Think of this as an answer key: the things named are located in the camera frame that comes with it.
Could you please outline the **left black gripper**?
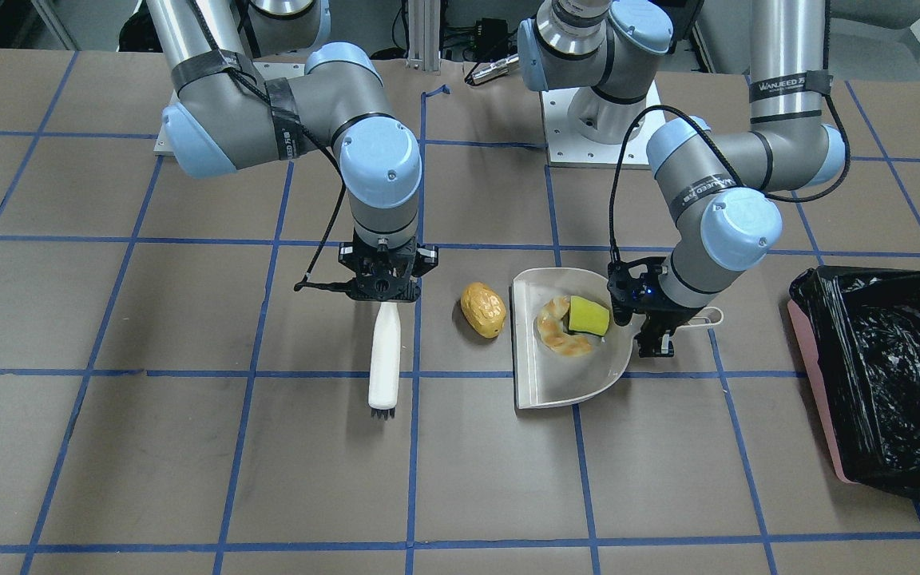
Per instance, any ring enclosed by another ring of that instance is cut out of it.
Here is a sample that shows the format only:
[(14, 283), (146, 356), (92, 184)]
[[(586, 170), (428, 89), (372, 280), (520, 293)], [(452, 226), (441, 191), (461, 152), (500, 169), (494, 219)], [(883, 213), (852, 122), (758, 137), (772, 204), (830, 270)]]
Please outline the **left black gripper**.
[(641, 358), (674, 357), (676, 328), (701, 311), (676, 304), (661, 290), (662, 262), (661, 257), (625, 262), (613, 256), (607, 266), (613, 322), (625, 327), (634, 314), (646, 318), (636, 334)]

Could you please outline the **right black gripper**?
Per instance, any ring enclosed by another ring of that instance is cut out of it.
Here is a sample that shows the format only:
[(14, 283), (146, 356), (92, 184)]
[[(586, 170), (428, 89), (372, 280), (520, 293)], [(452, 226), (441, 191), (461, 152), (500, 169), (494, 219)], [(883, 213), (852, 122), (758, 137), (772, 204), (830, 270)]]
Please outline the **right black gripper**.
[(339, 245), (337, 261), (355, 277), (337, 291), (357, 301), (413, 303), (420, 298), (416, 279), (438, 265), (438, 247), (406, 241), (397, 248), (369, 245), (361, 239)]

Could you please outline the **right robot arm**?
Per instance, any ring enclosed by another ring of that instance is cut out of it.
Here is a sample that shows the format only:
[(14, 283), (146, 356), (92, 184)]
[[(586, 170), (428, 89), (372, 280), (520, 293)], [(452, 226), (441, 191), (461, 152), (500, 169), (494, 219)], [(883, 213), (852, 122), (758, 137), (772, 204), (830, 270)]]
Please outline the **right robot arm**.
[(326, 1), (149, 1), (176, 100), (163, 127), (191, 177), (322, 152), (343, 180), (354, 235), (325, 284), (359, 301), (412, 303), (438, 251), (417, 243), (423, 162), (357, 45), (327, 42)]

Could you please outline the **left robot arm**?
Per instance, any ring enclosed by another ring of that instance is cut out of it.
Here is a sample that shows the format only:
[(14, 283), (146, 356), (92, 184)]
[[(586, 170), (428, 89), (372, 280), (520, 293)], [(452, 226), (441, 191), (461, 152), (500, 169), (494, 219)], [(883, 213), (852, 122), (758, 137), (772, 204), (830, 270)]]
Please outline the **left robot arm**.
[(672, 339), (780, 239), (778, 201), (848, 171), (847, 135), (831, 108), (825, 1), (755, 1), (751, 8), (751, 128), (713, 135), (669, 105), (647, 105), (674, 44), (668, 11), (650, 1), (544, 1), (516, 33), (530, 90), (576, 91), (569, 119), (591, 141), (625, 149), (649, 114), (671, 113), (646, 156), (680, 234), (668, 257), (625, 262), (611, 245), (609, 292), (620, 325), (644, 316), (642, 357), (674, 354)]

